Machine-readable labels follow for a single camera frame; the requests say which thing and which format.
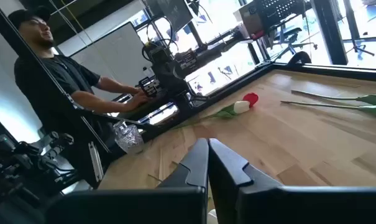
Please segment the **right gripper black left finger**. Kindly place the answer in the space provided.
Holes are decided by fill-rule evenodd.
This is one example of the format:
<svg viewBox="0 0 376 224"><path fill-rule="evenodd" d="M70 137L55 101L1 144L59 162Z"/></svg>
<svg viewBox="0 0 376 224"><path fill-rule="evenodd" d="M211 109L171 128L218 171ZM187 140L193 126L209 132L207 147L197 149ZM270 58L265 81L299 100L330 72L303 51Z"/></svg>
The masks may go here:
<svg viewBox="0 0 376 224"><path fill-rule="evenodd" d="M198 139L154 189L95 190L51 204L45 224L206 224L208 140Z"/></svg>

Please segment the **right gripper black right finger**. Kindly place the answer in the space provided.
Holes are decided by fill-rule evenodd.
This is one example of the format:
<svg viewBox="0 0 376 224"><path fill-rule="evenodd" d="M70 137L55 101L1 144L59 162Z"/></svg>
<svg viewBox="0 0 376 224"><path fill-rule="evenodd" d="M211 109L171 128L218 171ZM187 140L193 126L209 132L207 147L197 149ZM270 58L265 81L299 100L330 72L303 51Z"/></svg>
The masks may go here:
<svg viewBox="0 0 376 224"><path fill-rule="evenodd" d="M376 187L283 185L217 139L208 143L219 224L376 224Z"/></svg>

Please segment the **white artificial tulip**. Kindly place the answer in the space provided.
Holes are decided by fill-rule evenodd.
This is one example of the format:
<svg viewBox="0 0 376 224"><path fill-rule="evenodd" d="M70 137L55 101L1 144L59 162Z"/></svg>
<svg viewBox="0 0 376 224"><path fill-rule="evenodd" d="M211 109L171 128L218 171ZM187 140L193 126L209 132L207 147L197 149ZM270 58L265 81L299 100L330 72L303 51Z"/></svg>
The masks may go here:
<svg viewBox="0 0 376 224"><path fill-rule="evenodd" d="M178 129L178 128L184 128L186 126L191 126L194 124L198 124L202 121L205 121L207 119L211 118L222 118L222 119L230 119L234 118L242 113L248 112L250 110L250 102L249 101L236 101L235 103L226 106L219 110L218 112L205 116L203 118L199 118L194 121L189 121L184 124L179 124L178 126L173 127L173 129Z"/></svg>

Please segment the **red artificial tulip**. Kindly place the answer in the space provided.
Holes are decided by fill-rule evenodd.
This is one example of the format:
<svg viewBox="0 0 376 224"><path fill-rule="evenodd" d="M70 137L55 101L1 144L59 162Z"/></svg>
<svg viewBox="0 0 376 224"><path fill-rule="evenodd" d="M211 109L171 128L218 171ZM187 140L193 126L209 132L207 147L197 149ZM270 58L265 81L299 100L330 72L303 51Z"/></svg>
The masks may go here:
<svg viewBox="0 0 376 224"><path fill-rule="evenodd" d="M357 111L361 111L361 112L376 116L376 105L373 105L373 106L342 106L342 105L328 105L328 104L321 104L321 103L304 103L304 102L284 101L284 100L282 100L281 103L292 104L292 105L302 105L302 106L319 106L319 107L327 107L327 108L357 110Z"/></svg>
<svg viewBox="0 0 376 224"><path fill-rule="evenodd" d="M256 102L258 102L259 96L256 93L251 92L246 94L243 97L243 100L249 102L249 108L252 108L256 104Z"/></svg>

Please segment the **clear glass vase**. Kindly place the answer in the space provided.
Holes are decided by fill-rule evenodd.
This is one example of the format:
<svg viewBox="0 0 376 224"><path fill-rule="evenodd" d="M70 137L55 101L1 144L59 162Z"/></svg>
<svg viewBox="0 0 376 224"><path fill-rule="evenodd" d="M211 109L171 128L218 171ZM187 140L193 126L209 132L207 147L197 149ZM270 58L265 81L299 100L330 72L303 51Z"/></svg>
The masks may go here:
<svg viewBox="0 0 376 224"><path fill-rule="evenodd" d="M112 127L115 134L115 142L127 154L138 154L144 150L144 140L136 125L127 125L120 121Z"/></svg>

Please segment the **white partition board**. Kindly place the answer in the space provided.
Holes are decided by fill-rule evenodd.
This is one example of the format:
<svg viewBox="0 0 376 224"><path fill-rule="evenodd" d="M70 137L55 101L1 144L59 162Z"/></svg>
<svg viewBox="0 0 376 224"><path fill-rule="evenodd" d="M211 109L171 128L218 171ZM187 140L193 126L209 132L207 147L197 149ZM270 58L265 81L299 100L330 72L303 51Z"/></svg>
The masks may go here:
<svg viewBox="0 0 376 224"><path fill-rule="evenodd" d="M63 55L102 77L136 86L152 63L142 56L143 43L131 22L95 40L80 34L59 45Z"/></svg>

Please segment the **person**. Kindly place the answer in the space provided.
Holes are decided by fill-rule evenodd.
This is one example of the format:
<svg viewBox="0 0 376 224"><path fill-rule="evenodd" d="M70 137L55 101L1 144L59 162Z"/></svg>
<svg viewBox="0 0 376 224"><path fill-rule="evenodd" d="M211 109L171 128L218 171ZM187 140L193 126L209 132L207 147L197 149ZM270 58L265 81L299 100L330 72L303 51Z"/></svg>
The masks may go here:
<svg viewBox="0 0 376 224"><path fill-rule="evenodd" d="M47 25L50 13L46 8L19 9L10 13L8 18L62 89L83 108L102 114L123 113L130 112L150 100L137 87L102 77L70 57L54 54L54 39ZM60 105L60 96L45 84L46 74L38 71L25 57L18 57L14 63L14 77L16 85L28 99L46 131L76 136L70 115ZM110 93L131 94L133 97L127 103L106 101L97 97L93 88Z"/></svg>

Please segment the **brown cardboard box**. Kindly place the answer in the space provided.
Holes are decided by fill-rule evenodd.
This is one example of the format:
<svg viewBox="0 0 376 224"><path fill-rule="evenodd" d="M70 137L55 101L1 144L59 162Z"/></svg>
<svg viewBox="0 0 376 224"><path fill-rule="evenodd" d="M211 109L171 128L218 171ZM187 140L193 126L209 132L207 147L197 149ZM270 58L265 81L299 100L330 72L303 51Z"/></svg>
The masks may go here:
<svg viewBox="0 0 376 224"><path fill-rule="evenodd" d="M244 37L252 37L264 30L260 10L259 1L252 0L234 12L234 17Z"/></svg>

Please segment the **black office chair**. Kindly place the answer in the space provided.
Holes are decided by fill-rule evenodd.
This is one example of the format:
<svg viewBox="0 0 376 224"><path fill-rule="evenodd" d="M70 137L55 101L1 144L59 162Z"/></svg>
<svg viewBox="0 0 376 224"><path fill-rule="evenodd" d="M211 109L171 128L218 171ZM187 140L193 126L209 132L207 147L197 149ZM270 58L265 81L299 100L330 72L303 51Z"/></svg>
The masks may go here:
<svg viewBox="0 0 376 224"><path fill-rule="evenodd" d="M270 43L276 45L286 45L286 47L276 56L270 59L281 59L286 53L295 55L295 50L301 50L306 45L312 45L315 50L318 45L312 41L296 44L298 34L303 31L300 27L286 27L286 23L298 16L306 17L306 12L311 9L309 0L258 0L257 12L265 28L264 37L270 37Z"/></svg>

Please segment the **black background machinery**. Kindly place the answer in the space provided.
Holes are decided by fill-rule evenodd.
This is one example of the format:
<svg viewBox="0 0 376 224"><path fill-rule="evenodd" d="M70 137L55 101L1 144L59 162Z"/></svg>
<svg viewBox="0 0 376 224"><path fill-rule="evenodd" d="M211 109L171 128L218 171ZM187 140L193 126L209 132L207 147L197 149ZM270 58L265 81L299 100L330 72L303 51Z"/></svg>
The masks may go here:
<svg viewBox="0 0 376 224"><path fill-rule="evenodd" d="M77 170L62 169L56 161L73 143L72 136L56 132L18 142L0 122L0 204L16 197L37 208L79 181Z"/></svg>

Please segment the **black pillar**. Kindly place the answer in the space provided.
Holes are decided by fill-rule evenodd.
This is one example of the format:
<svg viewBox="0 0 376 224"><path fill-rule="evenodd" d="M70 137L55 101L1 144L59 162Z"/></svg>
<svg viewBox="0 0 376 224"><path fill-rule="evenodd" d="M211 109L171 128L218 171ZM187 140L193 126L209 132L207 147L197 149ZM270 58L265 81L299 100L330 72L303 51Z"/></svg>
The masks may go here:
<svg viewBox="0 0 376 224"><path fill-rule="evenodd" d="M318 20L329 61L333 65L347 65L348 60L331 0L310 0Z"/></svg>

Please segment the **black tripod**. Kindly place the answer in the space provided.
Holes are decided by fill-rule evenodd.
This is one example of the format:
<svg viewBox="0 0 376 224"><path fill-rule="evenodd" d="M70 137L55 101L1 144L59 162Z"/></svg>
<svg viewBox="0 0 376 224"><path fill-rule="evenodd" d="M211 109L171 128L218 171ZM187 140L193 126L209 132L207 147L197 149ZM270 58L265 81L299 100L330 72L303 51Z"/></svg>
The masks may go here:
<svg viewBox="0 0 376 224"><path fill-rule="evenodd" d="M361 54L366 53L371 56L375 56L373 52L366 50L365 44L358 44L358 42L376 42L376 36L362 37L359 34L358 26L355 19L354 10L352 8L351 0L343 0L344 7L346 9L346 19L349 26L349 39L343 39L343 42L352 42L352 50L355 53Z"/></svg>

